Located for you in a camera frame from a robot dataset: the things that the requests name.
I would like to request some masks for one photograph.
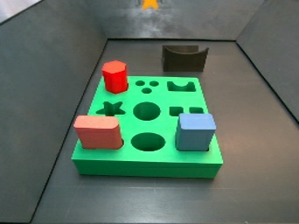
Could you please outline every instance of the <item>red hexagonal block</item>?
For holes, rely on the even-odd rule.
[[[112,94],[119,94],[127,91],[127,64],[114,60],[104,64],[101,68],[105,89]]]

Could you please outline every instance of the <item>red block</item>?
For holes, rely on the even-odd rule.
[[[123,146],[116,117],[79,115],[73,127],[84,149],[118,150]]]
[[[127,91],[127,64],[114,60],[104,64],[101,68],[105,88],[112,94],[119,94]]]

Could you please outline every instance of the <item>green shape sorter board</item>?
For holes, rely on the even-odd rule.
[[[178,151],[175,131],[180,113],[208,113],[196,78],[128,76],[128,90],[112,94],[101,78],[89,116],[115,116],[124,145],[119,150],[81,148],[72,161],[79,174],[215,178],[223,160],[216,136],[208,151]]]

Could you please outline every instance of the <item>blue cube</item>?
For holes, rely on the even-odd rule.
[[[179,114],[175,134],[178,151],[207,151],[216,124],[211,114]]]

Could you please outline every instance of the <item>circular hole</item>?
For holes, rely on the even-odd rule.
[[[135,84],[136,84],[139,87],[142,87],[146,83],[144,83],[142,80],[139,80]]]
[[[140,151],[158,151],[164,147],[164,138],[155,133],[142,133],[134,136],[131,144]]]
[[[140,102],[135,105],[135,117],[143,121],[152,121],[160,115],[160,108],[150,101]]]
[[[146,87],[146,88],[143,89],[143,93],[144,93],[144,94],[151,94],[151,93],[152,93],[152,89],[151,89],[150,87]]]
[[[152,87],[156,87],[156,86],[159,85],[159,82],[155,81],[155,80],[152,80],[152,81],[150,82],[150,85],[151,85]]]

